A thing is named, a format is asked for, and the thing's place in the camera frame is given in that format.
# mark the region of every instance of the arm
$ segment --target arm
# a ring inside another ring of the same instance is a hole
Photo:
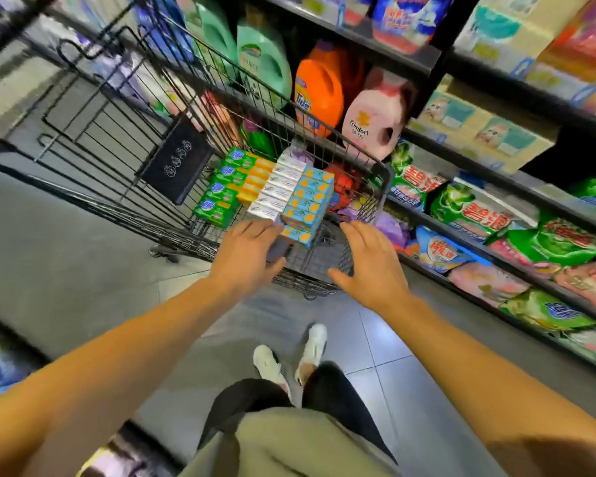
[[[280,272],[284,258],[265,258],[281,230],[233,227],[207,278],[0,396],[0,476],[77,473],[216,319]]]
[[[546,474],[566,464],[567,471],[569,465],[578,465],[576,471],[595,468],[595,418],[412,295],[392,245],[379,230],[358,222],[342,229],[355,274],[330,270],[329,275],[402,338],[507,472],[526,475],[530,459],[538,460]]]

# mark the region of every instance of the forearm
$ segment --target forearm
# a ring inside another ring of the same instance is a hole
[[[485,445],[525,437],[596,443],[596,419],[443,321],[423,300],[409,296],[383,313]]]
[[[58,464],[86,460],[234,303],[210,280],[199,280],[16,385],[0,397],[0,452],[11,452],[4,459],[13,462],[13,441],[19,440],[19,457],[32,457],[28,465],[37,472],[48,471],[50,462],[50,473],[57,473]],[[22,423],[11,428],[5,421]]]

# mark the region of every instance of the teal detergent bottle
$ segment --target teal detergent bottle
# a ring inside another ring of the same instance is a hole
[[[194,54],[204,64],[210,82],[219,86],[236,82],[236,41],[221,5],[216,0],[176,0],[176,3],[185,18],[185,27],[194,38]]]
[[[264,111],[280,110],[292,95],[292,72],[285,54],[283,38],[265,21],[264,15],[247,5],[244,20],[238,23],[236,48],[247,94]],[[282,97],[259,84],[265,82]]]

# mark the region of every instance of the pink comfort bottle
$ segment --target pink comfort bottle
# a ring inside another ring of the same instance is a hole
[[[346,112],[342,135],[375,159],[386,158],[395,149],[404,127],[406,83],[406,79],[374,67],[367,76],[364,90]],[[350,154],[357,154],[361,162],[371,163],[348,142],[344,141],[344,145]]]

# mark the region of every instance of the leg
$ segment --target leg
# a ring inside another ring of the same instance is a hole
[[[289,385],[280,372],[278,359],[268,346],[261,345],[254,350],[254,366],[261,378],[240,380],[214,399],[198,449],[210,440],[215,428],[234,415],[275,406],[292,406],[288,395]]]
[[[364,437],[397,464],[369,410],[342,370],[333,362],[320,364],[325,342],[326,328],[324,325],[314,325],[310,329],[305,356],[296,372],[299,383],[306,382],[303,385],[302,408],[331,415],[347,430]]]

